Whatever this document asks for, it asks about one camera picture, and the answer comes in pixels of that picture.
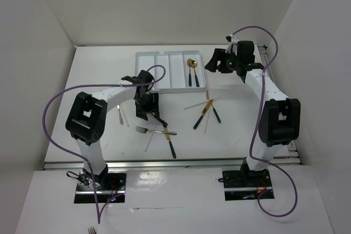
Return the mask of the gold spoon green handle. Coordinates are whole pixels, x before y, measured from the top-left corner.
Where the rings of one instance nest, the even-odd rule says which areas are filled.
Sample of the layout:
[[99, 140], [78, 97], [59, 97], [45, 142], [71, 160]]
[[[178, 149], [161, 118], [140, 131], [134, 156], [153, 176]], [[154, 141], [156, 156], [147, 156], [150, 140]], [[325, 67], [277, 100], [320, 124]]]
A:
[[188, 74], [188, 85], [189, 87], [192, 87], [192, 77], [191, 77], [191, 65], [192, 65], [192, 59], [187, 59], [187, 66], [189, 68], [189, 74]]
[[190, 66], [194, 70], [196, 86], [199, 87], [200, 86], [199, 79], [198, 79], [197, 73], [196, 73], [197, 62], [195, 60], [192, 60]]

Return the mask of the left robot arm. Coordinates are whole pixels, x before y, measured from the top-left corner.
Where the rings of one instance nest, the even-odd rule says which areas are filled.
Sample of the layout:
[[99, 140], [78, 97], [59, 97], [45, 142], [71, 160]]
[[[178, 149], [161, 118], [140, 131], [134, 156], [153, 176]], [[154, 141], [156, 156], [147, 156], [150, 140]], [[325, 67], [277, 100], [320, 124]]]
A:
[[93, 94], [80, 92], [76, 95], [65, 128], [76, 140], [81, 155], [88, 160], [84, 162], [83, 172], [95, 189], [109, 187], [111, 181], [100, 144], [107, 113], [133, 99], [138, 118], [147, 121], [147, 115], [152, 113], [158, 117], [158, 94], [149, 92], [153, 80], [150, 72], [142, 70], [137, 76], [123, 77], [116, 87]]

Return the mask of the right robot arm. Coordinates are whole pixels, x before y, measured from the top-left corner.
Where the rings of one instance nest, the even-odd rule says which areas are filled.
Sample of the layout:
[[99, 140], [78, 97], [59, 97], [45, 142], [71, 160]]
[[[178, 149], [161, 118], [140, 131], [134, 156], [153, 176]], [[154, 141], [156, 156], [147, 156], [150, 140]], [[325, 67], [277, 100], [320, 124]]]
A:
[[258, 122], [254, 128], [249, 155], [239, 173], [246, 186], [258, 180], [258, 172], [266, 170], [268, 163], [285, 146], [299, 136], [301, 103], [284, 94], [267, 75], [264, 66], [255, 61], [251, 41], [231, 43], [227, 49], [216, 48], [206, 64], [209, 72], [236, 74], [249, 86], [260, 100]]

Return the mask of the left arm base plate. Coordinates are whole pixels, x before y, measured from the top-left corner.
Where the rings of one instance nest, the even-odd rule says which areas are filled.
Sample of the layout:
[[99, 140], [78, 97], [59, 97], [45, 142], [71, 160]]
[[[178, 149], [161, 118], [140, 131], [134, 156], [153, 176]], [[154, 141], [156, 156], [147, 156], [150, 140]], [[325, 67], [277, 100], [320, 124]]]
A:
[[[92, 204], [95, 203], [93, 182], [80, 172], [78, 175], [73, 172], [67, 172], [68, 177], [77, 180], [74, 204]], [[111, 173], [107, 177], [107, 182], [96, 183], [98, 203], [124, 203], [126, 189], [127, 173]]]

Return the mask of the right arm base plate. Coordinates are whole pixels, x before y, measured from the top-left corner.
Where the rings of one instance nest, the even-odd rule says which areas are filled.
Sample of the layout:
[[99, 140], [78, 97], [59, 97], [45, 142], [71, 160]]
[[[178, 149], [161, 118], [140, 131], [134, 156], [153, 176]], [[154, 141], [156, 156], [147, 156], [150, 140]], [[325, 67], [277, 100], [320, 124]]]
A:
[[267, 170], [257, 176], [246, 178], [239, 170], [224, 170], [218, 182], [223, 184], [226, 201], [255, 200], [259, 195], [261, 199], [275, 198]]

